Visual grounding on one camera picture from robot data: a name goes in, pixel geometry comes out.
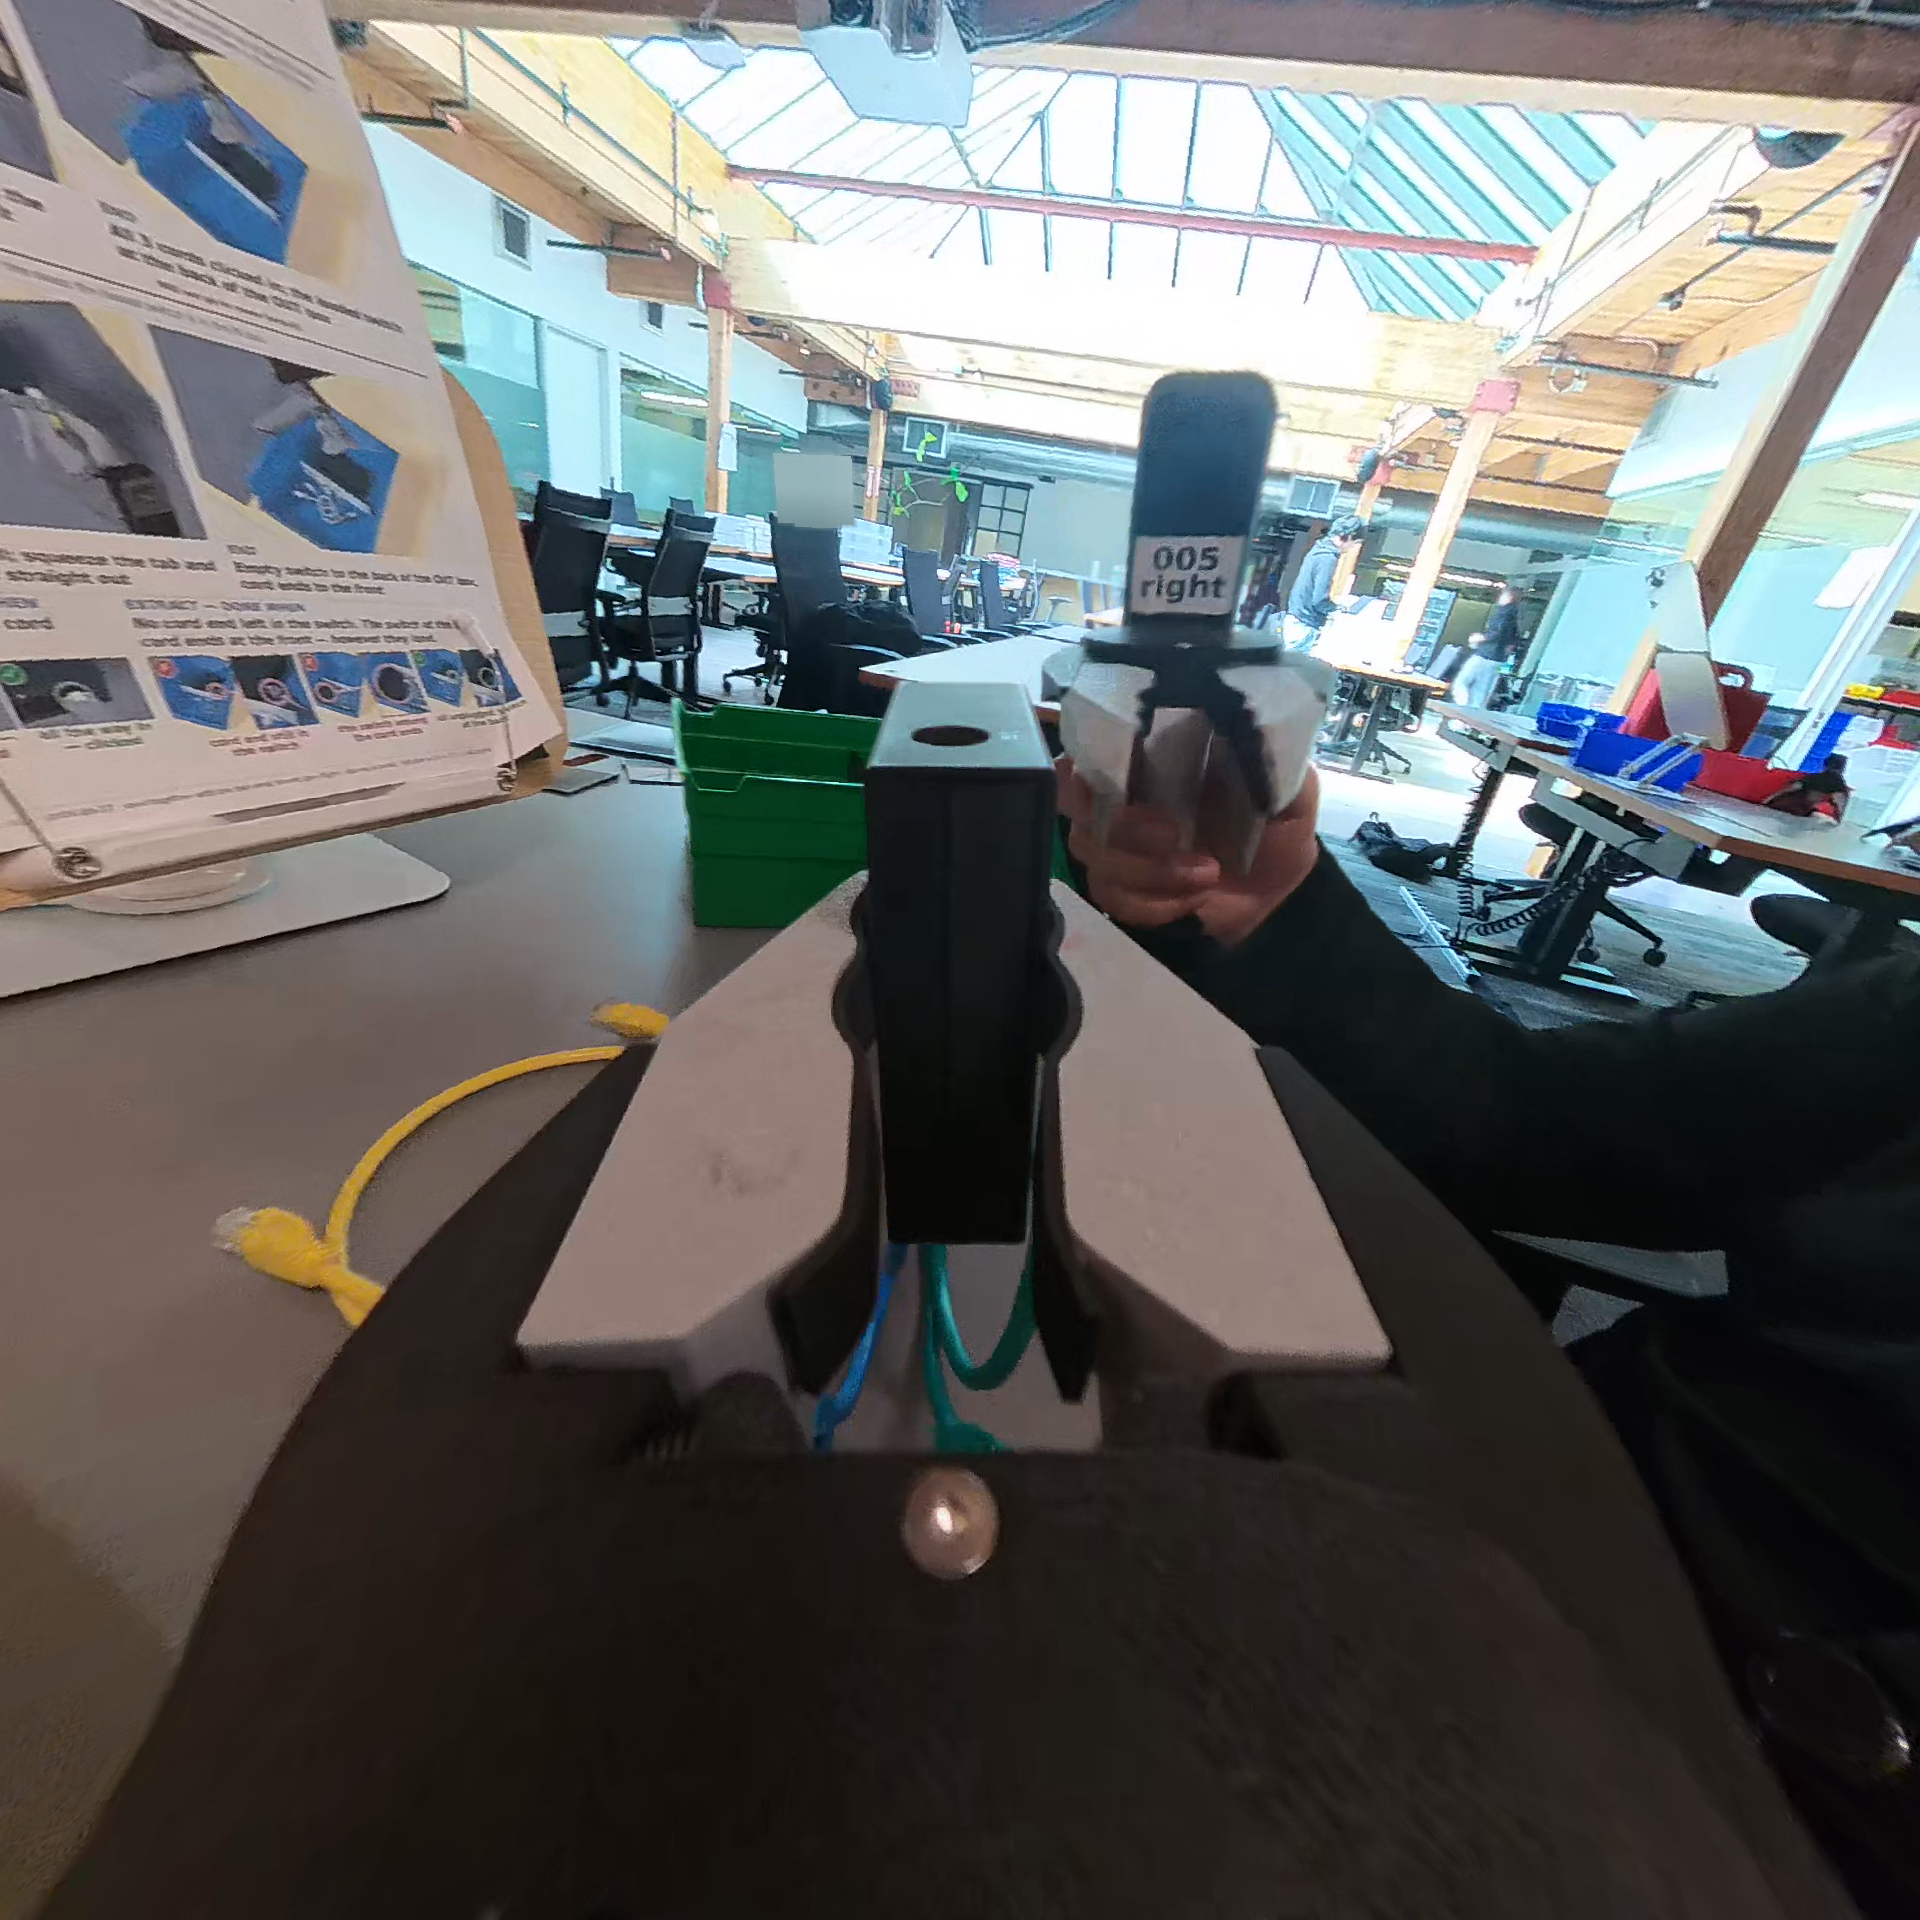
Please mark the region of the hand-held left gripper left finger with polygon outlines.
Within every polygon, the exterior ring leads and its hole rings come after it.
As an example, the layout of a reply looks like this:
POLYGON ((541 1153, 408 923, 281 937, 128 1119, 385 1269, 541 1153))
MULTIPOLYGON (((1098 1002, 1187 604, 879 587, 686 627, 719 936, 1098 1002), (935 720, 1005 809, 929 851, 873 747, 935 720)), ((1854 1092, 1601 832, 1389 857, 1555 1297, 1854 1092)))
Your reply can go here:
POLYGON ((800 1393, 778 1288, 849 1202, 856 1053, 832 996, 864 875, 674 1016, 519 1323, 545 1370, 658 1370, 685 1394, 800 1393))

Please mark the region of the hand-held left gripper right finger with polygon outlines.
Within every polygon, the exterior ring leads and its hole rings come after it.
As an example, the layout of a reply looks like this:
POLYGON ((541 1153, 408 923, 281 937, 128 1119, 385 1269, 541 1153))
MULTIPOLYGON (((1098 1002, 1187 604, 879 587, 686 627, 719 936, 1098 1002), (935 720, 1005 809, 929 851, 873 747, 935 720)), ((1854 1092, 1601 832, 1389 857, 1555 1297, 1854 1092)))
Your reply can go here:
POLYGON ((1369 1376, 1393 1348, 1250 1039, 1061 880, 1032 1301, 1054 1383, 1369 1376))

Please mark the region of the printed instruction sheet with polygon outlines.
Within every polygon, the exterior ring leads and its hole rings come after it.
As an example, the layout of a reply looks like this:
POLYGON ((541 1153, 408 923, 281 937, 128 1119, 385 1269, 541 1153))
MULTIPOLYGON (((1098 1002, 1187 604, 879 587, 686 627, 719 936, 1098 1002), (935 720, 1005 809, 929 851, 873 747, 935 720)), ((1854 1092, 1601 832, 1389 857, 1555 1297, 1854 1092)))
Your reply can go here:
POLYGON ((6 901, 507 799, 497 592, 322 4, 6 4, 6 901))

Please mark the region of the wooden office desk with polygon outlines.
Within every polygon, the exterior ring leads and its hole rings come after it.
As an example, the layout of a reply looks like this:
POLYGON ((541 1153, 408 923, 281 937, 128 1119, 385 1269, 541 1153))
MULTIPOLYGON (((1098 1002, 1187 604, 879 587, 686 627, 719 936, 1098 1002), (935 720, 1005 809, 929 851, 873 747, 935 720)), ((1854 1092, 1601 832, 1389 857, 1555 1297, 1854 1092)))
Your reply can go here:
POLYGON ((1494 777, 1533 775, 1533 801, 1570 829, 1618 848, 1664 880, 1694 853, 1747 859, 1865 917, 1915 922, 1915 865, 1863 829, 1801 820, 1715 793, 1681 796, 1576 769, 1559 744, 1501 711, 1433 707, 1438 733, 1494 777))

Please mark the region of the white ceiling device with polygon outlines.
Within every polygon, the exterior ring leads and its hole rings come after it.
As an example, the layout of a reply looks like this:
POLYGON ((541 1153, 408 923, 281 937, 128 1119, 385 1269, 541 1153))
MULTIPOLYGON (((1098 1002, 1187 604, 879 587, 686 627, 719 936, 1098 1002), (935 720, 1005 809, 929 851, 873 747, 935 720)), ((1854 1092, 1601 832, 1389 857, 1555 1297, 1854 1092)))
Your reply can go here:
POLYGON ((974 67, 946 3, 798 3, 805 52, 863 122, 960 131, 974 67))

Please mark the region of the person's right forearm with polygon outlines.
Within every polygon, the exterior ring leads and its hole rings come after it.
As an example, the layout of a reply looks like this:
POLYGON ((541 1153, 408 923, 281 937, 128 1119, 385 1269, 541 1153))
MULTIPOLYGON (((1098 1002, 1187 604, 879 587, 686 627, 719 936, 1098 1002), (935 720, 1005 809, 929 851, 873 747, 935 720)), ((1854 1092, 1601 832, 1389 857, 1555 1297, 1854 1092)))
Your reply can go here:
POLYGON ((1160 959, 1474 1228, 1914 1282, 1918 973, 1898 952, 1715 1007, 1528 1028, 1445 985, 1322 853, 1239 945, 1160 959))

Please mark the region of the green plastic bin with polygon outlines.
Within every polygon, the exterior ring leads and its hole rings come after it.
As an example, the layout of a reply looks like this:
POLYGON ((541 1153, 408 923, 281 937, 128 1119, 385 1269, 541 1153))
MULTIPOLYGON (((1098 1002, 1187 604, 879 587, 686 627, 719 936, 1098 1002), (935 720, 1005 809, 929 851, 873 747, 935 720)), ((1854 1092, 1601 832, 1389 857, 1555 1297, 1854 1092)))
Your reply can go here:
POLYGON ((885 716, 673 708, 693 920, 783 928, 854 880, 875 923, 965 953, 1038 952, 1054 773, 1017 683, 902 681, 885 716))

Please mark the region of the black office chair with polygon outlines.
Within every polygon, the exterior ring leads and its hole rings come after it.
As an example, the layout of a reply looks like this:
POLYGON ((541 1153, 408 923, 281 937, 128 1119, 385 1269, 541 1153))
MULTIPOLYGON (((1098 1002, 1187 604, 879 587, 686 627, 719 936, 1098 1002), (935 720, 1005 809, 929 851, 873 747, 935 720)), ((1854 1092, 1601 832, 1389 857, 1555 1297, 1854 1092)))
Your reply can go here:
POLYGON ((703 581, 714 525, 711 515, 671 511, 651 553, 630 546, 606 553, 608 569, 626 586, 626 595, 602 592, 599 623, 603 652, 623 667, 613 690, 623 695, 624 719, 633 719, 640 699, 703 699, 703 581))
POLYGON ((522 545, 563 695, 589 688, 602 672, 598 591, 610 535, 613 497, 538 484, 522 545))

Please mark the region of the black ethernet switch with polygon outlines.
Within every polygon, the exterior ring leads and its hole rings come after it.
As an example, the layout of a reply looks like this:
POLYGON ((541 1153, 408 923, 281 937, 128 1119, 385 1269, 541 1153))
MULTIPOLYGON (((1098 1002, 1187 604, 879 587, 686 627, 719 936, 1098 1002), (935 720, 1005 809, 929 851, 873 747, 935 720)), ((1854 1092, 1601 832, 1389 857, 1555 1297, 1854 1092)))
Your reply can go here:
POLYGON ((1017 683, 904 681, 864 775, 856 913, 894 1241, 1026 1232, 1050 991, 1057 785, 1017 683))

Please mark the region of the red plastic bin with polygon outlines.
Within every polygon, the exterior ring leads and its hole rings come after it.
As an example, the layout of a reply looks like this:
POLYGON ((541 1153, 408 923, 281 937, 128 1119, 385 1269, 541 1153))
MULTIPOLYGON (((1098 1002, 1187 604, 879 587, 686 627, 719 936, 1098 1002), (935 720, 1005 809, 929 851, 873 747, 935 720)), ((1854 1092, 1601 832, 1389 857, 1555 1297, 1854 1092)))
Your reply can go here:
POLYGON ((1686 785, 1727 801, 1765 805, 1785 792, 1789 775, 1765 756, 1745 754, 1770 699, 1743 664, 1659 655, 1624 720, 1641 741, 1639 759, 1658 752, 1666 771, 1694 762, 1686 785))

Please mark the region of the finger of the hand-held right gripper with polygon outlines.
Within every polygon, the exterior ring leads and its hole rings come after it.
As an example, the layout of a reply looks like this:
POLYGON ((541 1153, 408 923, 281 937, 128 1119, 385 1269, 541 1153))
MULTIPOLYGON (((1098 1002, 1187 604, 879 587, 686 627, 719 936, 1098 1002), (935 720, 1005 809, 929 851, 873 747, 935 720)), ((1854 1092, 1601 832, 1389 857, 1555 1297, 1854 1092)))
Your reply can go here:
POLYGON ((1322 660, 1225 664, 1206 701, 1198 832, 1227 875, 1247 877, 1269 826, 1302 799, 1328 720, 1336 669, 1322 660))
POLYGON ((1061 695, 1061 733, 1093 796, 1093 837, 1110 844, 1125 809, 1151 809, 1193 851, 1193 708, 1167 704, 1137 664, 1082 660, 1061 695))

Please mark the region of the instruction sheet on stand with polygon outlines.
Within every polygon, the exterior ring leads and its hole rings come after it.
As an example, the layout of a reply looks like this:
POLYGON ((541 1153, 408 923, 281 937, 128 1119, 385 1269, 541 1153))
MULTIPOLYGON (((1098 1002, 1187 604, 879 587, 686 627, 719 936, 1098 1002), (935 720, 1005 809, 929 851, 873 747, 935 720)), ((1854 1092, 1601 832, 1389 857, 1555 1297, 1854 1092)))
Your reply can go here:
MULTIPOLYGON (((569 754, 566 701, 538 587, 522 548, 522 522, 489 424, 467 386, 445 373, 504 617, 522 649, 519 683, 547 707, 545 731, 478 801, 439 801, 379 826, 415 826, 461 809, 525 801, 550 789, 569 754)), ((55 992, 291 932, 362 922, 445 898, 448 877, 360 832, 304 832, 245 844, 233 857, 139 874, 103 887, 6 896, 3 1000, 55 992)))

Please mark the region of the person's right hand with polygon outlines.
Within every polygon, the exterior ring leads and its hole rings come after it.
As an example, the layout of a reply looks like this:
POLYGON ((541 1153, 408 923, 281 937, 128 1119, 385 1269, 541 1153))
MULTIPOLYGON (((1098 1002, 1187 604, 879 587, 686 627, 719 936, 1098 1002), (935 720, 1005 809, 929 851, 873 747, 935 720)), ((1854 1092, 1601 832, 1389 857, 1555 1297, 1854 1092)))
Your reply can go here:
POLYGON ((1320 859, 1320 771, 1309 769, 1294 802, 1261 823, 1255 851, 1234 868, 1241 842, 1239 792, 1210 773, 1192 828, 1163 808, 1120 808, 1102 828, 1095 789, 1073 756, 1054 762, 1069 851, 1086 874, 1086 895, 1127 928, 1169 928, 1197 920, 1210 939, 1237 947, 1280 913, 1320 859))

